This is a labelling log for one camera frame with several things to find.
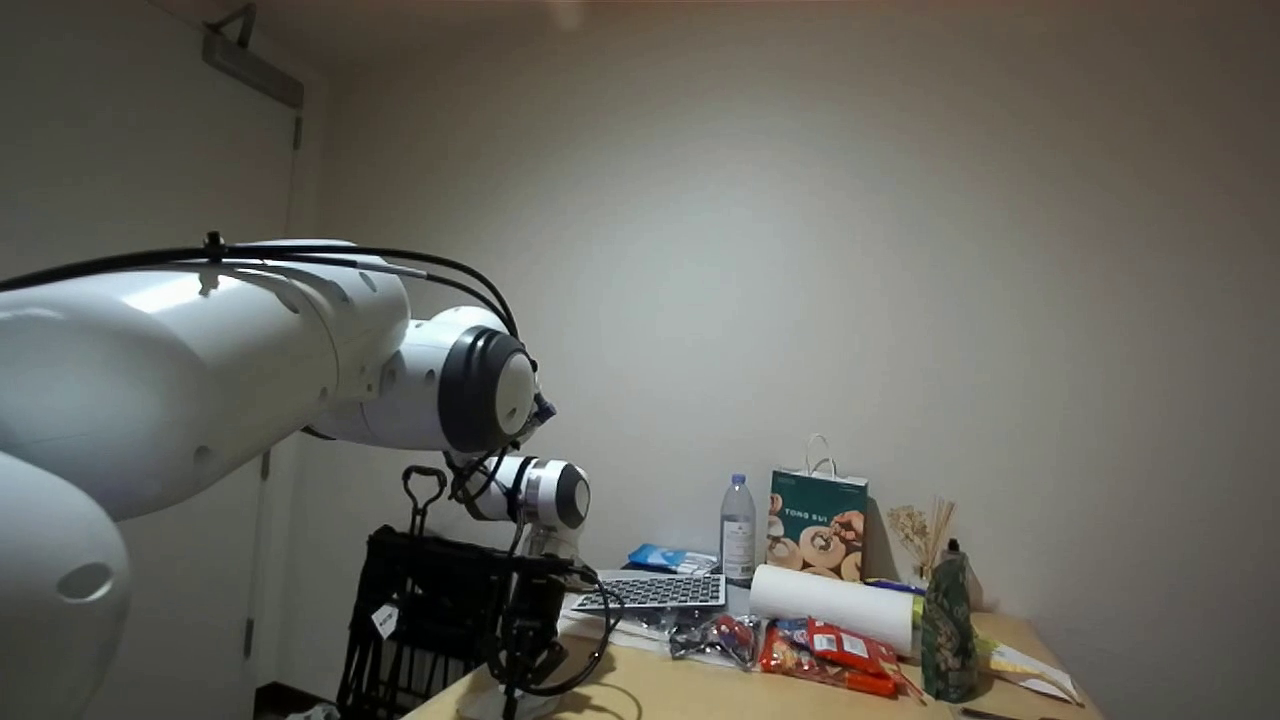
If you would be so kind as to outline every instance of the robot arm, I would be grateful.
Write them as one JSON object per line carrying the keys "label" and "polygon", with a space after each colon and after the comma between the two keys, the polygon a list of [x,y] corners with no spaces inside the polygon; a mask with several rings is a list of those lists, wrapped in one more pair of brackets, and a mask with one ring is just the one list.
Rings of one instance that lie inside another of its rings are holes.
{"label": "robot arm", "polygon": [[[531,523],[528,554],[574,559],[582,476],[512,456],[552,403],[509,305],[474,274],[480,290],[410,259],[431,255],[269,239],[0,285],[0,717],[86,706],[127,601],[110,522],[179,505],[304,428],[444,453],[472,517]],[[486,310],[415,319],[404,282]]]}

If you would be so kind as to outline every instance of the plastic water bottle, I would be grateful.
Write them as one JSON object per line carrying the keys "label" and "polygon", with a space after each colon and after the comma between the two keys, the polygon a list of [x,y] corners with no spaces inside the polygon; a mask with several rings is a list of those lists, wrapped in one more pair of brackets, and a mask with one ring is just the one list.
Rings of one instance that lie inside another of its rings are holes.
{"label": "plastic water bottle", "polygon": [[742,473],[732,473],[719,502],[719,571],[727,584],[751,584],[756,571],[756,505]]}

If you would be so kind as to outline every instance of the paper towel roll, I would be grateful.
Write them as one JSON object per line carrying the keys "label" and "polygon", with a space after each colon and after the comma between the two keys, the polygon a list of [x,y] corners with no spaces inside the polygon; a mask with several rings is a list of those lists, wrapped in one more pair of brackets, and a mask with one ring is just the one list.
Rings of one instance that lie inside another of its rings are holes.
{"label": "paper towel roll", "polygon": [[913,656],[913,598],[758,564],[751,618],[817,618]]}

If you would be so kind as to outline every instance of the green bottle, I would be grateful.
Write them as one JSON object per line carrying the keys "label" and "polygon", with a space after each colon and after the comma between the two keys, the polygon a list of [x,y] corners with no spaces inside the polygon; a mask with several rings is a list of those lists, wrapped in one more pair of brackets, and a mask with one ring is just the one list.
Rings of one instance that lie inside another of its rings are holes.
{"label": "green bottle", "polygon": [[962,706],[978,692],[975,632],[968,613],[968,559],[952,539],[929,576],[921,618],[923,692],[946,706]]}

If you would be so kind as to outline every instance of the table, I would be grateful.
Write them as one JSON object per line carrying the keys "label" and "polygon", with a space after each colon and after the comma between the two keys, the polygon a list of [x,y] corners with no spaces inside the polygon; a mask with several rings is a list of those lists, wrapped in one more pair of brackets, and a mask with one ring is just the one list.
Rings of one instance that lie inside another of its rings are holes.
{"label": "table", "polygon": [[[1051,654],[1043,642],[1014,618],[978,613],[975,629],[1001,646],[1010,646],[1027,656],[1047,663]],[[406,720],[456,720],[456,717],[501,717],[491,706],[501,690],[486,673],[472,673],[406,713]],[[994,680],[983,697],[968,709],[994,713],[1006,720],[1098,720],[1098,709],[1083,701],[1058,706],[1014,683]],[[574,717],[612,717],[612,720],[807,720],[807,717],[872,717],[872,720],[956,720],[956,706],[938,701],[881,701],[844,690],[822,690],[807,680],[767,677],[767,673],[740,673],[727,663],[697,663],[697,662],[669,662],[638,647],[608,647],[594,680],[581,683],[574,692],[561,697],[561,720]]]}

